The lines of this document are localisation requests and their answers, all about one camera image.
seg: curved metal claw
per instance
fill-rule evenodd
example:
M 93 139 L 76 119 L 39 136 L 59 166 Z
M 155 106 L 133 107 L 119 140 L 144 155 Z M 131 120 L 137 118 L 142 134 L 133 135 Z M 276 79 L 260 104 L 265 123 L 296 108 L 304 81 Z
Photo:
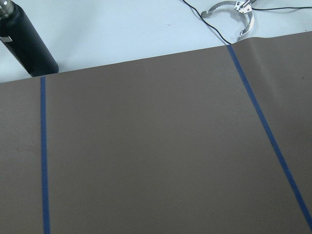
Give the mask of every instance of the curved metal claw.
M 208 11 L 203 11 L 200 15 L 203 18 L 207 18 L 207 17 L 210 17 L 213 14 L 213 11 L 220 6 L 233 5 L 233 6 L 235 6 L 235 9 L 236 9 L 236 6 L 239 6 L 240 4 L 243 4 L 243 3 L 244 2 L 239 2 L 239 1 L 222 1 L 222 2 L 219 2 L 215 5 L 213 5 Z M 239 37 L 248 33 L 254 26 L 254 15 L 252 13 L 252 9 L 250 9 L 247 13 L 242 13 L 242 14 L 246 15 L 247 26 L 245 27 L 244 30 L 242 30 L 240 32 Z

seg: black cable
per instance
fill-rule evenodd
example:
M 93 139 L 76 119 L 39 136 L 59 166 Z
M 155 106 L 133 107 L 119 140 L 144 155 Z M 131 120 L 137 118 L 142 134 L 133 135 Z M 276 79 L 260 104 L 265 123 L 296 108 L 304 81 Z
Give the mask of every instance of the black cable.
M 268 9 L 258 9 L 258 8 L 253 8 L 255 11 L 271 11 L 271 10 L 280 10 L 280 9 L 295 9 L 295 10 L 300 10 L 300 9 L 311 9 L 312 6 L 305 6 L 305 7 L 278 7 L 278 8 L 268 8 Z
M 191 5 L 189 5 L 185 0 L 182 0 L 186 5 L 188 5 L 190 8 L 192 8 L 193 10 L 196 11 L 196 13 L 198 14 L 198 16 L 201 18 L 201 20 L 209 27 L 213 28 L 218 34 L 219 36 L 222 38 L 222 40 L 224 40 L 226 43 L 228 43 L 229 45 L 231 45 L 231 43 L 229 43 L 222 35 L 221 33 L 219 32 L 219 30 L 217 30 L 215 27 L 213 27 L 212 25 L 208 24 L 204 18 L 200 15 L 200 13 L 197 11 L 197 9 Z

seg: blue tape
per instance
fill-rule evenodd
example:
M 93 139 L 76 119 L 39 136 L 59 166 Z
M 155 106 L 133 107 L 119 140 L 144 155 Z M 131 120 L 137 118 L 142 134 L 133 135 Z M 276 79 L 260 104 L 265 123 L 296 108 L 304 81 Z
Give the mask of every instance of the blue tape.
M 296 182 L 293 179 L 291 171 L 290 171 L 289 167 L 287 166 L 287 163 L 286 163 L 286 161 L 285 161 L 285 159 L 284 159 L 284 157 L 282 155 L 282 152 L 280 151 L 280 149 L 278 147 L 278 144 L 277 144 L 277 142 L 275 140 L 275 137 L 274 137 L 274 135 L 273 135 L 273 133 L 272 133 L 270 127 L 269 127 L 269 124 L 268 124 L 268 122 L 267 122 L 267 120 L 266 120 L 262 110 L 261 110 L 261 107 L 260 107 L 260 105 L 259 105 L 259 103 L 258 103 L 258 101 L 257 101 L 257 99 L 256 99 L 256 97 L 254 95 L 254 92 L 251 89 L 250 84 L 248 83 L 248 80 L 247 80 L 247 78 L 245 76 L 245 73 L 244 73 L 244 71 L 243 71 L 243 69 L 242 69 L 242 67 L 241 67 L 241 65 L 240 65 L 240 63 L 238 61 L 238 58 L 237 58 L 237 56 L 236 56 L 232 46 L 231 45 L 227 45 L 227 47 L 228 47 L 228 50 L 229 50 L 230 55 L 232 57 L 232 60 L 233 60 L 233 62 L 235 64 L 235 66 L 236 66 L 236 69 L 237 69 L 237 71 L 238 71 L 238 73 L 240 75 L 240 78 L 243 81 L 243 84 L 244 84 L 245 89 L 246 89 L 246 91 L 247 91 L 247 93 L 249 95 L 249 98 L 251 99 L 251 101 L 253 103 L 253 106 L 254 106 L 255 110 L 257 111 L 257 114 L 258 114 L 258 116 L 260 118 L 260 121 L 261 121 L 261 123 L 263 125 L 263 128 L 265 129 L 265 131 L 266 131 L 266 133 L 268 135 L 268 138 L 269 138 L 269 140 L 271 142 L 271 145 L 274 148 L 274 151 L 275 151 L 275 153 L 277 155 L 279 163 L 281 164 L 281 166 L 283 168 L 283 171 L 284 171 L 284 173 L 285 173 L 285 175 L 287 177 L 287 180 L 288 180 L 288 182 L 290 183 L 290 185 L 292 187 L 292 190 L 293 190 L 294 195 L 295 195 L 295 197 L 297 199 L 297 202 L 298 202 L 298 204 L 299 204 L 299 206 L 301 208 L 301 211 L 302 211 L 302 213 L 303 213 L 303 215 L 304 215 L 304 217 L 305 217 L 305 219 L 306 219 L 306 221 L 307 221 L 307 223 L 308 223 L 308 225 L 309 225 L 309 227 L 310 227 L 310 229 L 312 231 L 312 218 L 311 218 L 311 215 L 310 215 L 309 210 L 308 210 L 308 208 L 307 208 L 307 206 L 306 206 L 306 204 L 305 204 L 305 202 L 304 202 L 304 200 L 302 198 L 302 195 L 301 195 L 301 193 L 300 193 L 300 191 L 299 191 L 299 189 L 298 189 L 298 187 L 296 185 Z
M 40 111 L 40 115 L 41 115 L 41 187 L 42 187 L 43 233 L 50 234 L 45 77 L 41 77 L 40 79 L 40 108 L 41 108 L 41 111 Z

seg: thermos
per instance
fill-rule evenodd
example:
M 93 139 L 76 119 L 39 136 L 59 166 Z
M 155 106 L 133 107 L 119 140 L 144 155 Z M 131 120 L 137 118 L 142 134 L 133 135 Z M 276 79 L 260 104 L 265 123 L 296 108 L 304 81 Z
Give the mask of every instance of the thermos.
M 32 77 L 59 71 L 23 9 L 11 0 L 0 0 L 0 40 Z

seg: black bottle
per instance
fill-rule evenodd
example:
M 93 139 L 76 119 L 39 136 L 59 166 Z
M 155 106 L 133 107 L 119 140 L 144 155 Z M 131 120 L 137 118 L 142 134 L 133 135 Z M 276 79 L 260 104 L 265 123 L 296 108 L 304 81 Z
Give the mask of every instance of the black bottle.
M 11 0 L 0 0 L 0 40 L 32 77 L 59 71 L 23 9 Z

